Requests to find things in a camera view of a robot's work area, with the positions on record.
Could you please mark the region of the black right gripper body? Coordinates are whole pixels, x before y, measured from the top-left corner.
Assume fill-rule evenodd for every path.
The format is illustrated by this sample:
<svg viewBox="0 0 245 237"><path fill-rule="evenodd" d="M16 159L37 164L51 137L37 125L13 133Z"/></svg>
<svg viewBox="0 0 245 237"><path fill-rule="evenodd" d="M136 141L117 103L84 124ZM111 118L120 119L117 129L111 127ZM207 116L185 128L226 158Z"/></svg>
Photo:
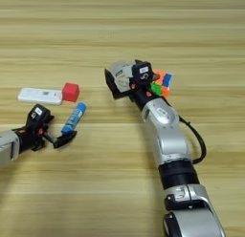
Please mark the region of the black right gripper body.
<svg viewBox="0 0 245 237"><path fill-rule="evenodd" d="M158 98L158 96L152 92L149 84L137 85L136 83L131 83L129 87L129 98L140 110L143 110L148 102Z"/></svg>

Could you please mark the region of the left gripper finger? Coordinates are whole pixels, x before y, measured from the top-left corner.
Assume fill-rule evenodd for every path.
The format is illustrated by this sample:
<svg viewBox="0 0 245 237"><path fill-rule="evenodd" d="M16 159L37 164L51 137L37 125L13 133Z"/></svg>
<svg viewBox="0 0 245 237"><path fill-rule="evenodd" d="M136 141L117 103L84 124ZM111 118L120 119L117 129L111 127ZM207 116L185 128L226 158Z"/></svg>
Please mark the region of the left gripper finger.
<svg viewBox="0 0 245 237"><path fill-rule="evenodd" d="M55 138L51 133L46 132L44 134L44 138L48 140L54 146L54 149L57 149L57 148L60 148L66 145L70 141L72 141L76 137L76 135L77 135L77 132L72 131L68 134L61 135L60 137Z"/></svg>

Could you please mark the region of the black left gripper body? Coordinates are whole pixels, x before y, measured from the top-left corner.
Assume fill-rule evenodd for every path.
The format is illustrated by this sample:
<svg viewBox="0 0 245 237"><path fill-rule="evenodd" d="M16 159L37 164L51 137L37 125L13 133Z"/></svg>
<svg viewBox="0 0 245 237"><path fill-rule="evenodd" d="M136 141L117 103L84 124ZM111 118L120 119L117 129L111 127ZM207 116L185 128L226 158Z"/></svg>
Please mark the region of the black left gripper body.
<svg viewBox="0 0 245 237"><path fill-rule="evenodd" d="M19 152L27 150L37 151L45 147L44 134L48 129L46 123L29 121L23 127L14 129L13 132L19 139Z"/></svg>

